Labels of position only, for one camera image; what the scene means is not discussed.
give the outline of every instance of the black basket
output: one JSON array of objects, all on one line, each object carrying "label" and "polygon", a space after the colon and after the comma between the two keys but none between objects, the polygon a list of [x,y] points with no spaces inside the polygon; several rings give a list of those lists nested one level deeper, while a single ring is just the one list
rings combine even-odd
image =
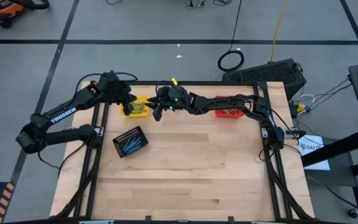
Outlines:
[{"label": "black basket", "polygon": [[[133,140],[133,139],[138,139],[140,141],[140,147],[136,150],[125,152],[124,151],[125,145],[127,144],[127,142],[129,140]],[[128,156],[129,154],[132,154],[133,152],[138,151],[139,149],[146,146],[149,142],[146,139],[146,136],[144,135],[140,126],[138,126],[136,128],[133,128],[133,129],[125,132],[124,134],[114,138],[112,140],[112,143],[114,143],[114,145],[117,149],[117,152],[119,154],[119,157],[122,158],[122,157]]]}]

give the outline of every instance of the wooden table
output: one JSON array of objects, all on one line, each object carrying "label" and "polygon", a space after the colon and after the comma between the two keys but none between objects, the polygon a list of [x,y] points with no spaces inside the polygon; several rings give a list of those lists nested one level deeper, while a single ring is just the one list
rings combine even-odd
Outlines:
[{"label": "wooden table", "polygon": [[[135,95],[155,95],[155,86],[131,87]],[[254,93],[251,86],[185,88],[206,97]],[[283,84],[268,83],[268,93],[272,108],[292,126]],[[73,126],[90,123],[92,114],[93,110],[77,112]],[[149,145],[120,159],[112,139],[138,125]],[[286,139],[285,143],[298,148],[294,140]],[[68,143],[65,156],[80,145],[79,141]],[[201,116],[167,111],[156,122],[151,113],[146,118],[123,117],[118,106],[111,105],[92,219],[144,220],[151,215],[153,220],[226,221],[234,216],[236,221],[273,221],[266,165],[258,158],[260,150],[259,123],[246,116],[231,119],[217,118],[214,111]],[[306,213],[314,216],[299,153],[286,147],[281,154],[289,191]],[[84,155],[82,149],[64,165],[51,215],[57,214],[77,190]],[[282,194],[277,192],[284,217]],[[85,193],[82,214],[87,197]]]}]

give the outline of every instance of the yellow object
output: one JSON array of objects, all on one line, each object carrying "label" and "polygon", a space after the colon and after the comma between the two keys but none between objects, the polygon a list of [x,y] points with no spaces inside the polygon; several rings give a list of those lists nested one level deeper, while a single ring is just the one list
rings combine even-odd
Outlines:
[{"label": "yellow object", "polygon": [[[145,105],[149,96],[136,96],[136,100],[131,102],[134,106],[134,110],[128,116],[130,118],[141,118],[146,117],[149,114],[149,107]],[[123,111],[124,107],[122,104],[119,105],[119,114],[126,116]]]},{"label": "yellow object", "polygon": [[172,82],[173,82],[174,85],[178,85],[178,82],[177,82],[177,80],[175,78],[172,78]]},{"label": "yellow object", "polygon": [[303,105],[303,104],[301,104],[301,103],[298,103],[298,107],[297,107],[297,109],[296,109],[296,112],[297,113],[301,113],[302,111],[304,111],[306,108],[305,108],[305,106]]},{"label": "yellow object", "polygon": [[277,23],[277,26],[276,26],[276,31],[274,32],[273,49],[272,49],[272,55],[270,56],[270,62],[273,62],[274,50],[275,50],[275,46],[276,46],[277,33],[278,33],[278,30],[280,29],[281,20],[283,19],[285,9],[287,8],[287,4],[288,4],[288,0],[285,0],[283,11],[282,11],[281,14],[280,14],[280,18],[279,18],[278,23]]}]

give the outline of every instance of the yellow cable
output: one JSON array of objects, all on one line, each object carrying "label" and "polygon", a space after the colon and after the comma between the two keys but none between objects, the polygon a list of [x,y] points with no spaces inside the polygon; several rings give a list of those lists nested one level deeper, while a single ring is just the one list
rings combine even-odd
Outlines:
[{"label": "yellow cable", "polygon": [[283,11],[281,12],[280,19],[278,20],[276,31],[274,32],[274,38],[273,38],[273,49],[272,49],[272,56],[270,56],[270,62],[273,62],[273,56],[274,56],[274,48],[276,46],[276,38],[278,30],[280,29],[281,20],[283,19],[285,9],[287,8],[288,0],[285,0]]}]

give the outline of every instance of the red basket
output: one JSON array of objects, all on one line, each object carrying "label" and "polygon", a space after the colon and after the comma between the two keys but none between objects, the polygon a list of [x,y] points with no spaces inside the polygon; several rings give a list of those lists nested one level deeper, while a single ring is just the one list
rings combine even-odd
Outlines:
[{"label": "red basket", "polygon": [[[226,96],[216,96],[216,98],[224,98]],[[215,115],[217,117],[221,117],[221,118],[240,118],[241,116],[243,116],[243,112],[241,110],[237,110],[237,112],[235,112],[234,114],[225,114],[223,113],[221,110],[216,110],[215,111]]]}]

